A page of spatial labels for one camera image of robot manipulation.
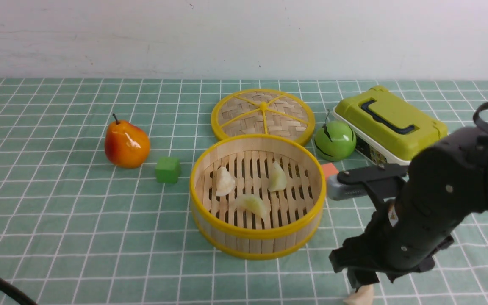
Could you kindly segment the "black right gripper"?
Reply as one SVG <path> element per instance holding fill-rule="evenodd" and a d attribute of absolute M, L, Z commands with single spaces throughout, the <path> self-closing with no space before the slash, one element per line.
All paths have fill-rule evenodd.
<path fill-rule="evenodd" d="M 453 244 L 455 220 L 424 213 L 405 199 L 385 201 L 369 195 L 376 211 L 362 234 L 331 251 L 334 272 L 346 269 L 351 288 L 358 291 L 378 283 L 378 273 L 394 282 L 432 270 L 433 256 Z"/>

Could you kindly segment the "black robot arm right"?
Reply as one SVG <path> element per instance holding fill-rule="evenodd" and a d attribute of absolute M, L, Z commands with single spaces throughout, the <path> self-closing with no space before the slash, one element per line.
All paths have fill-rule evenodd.
<path fill-rule="evenodd" d="M 434 255 L 454 243 L 452 231 L 470 214 L 488 211 L 488 123 L 480 112 L 463 127 L 420 151 L 409 165 L 380 164 L 327 178 L 329 198 L 368 196 L 375 208 L 364 232 L 331 251 L 335 273 L 351 288 L 394 282 L 435 266 Z"/>

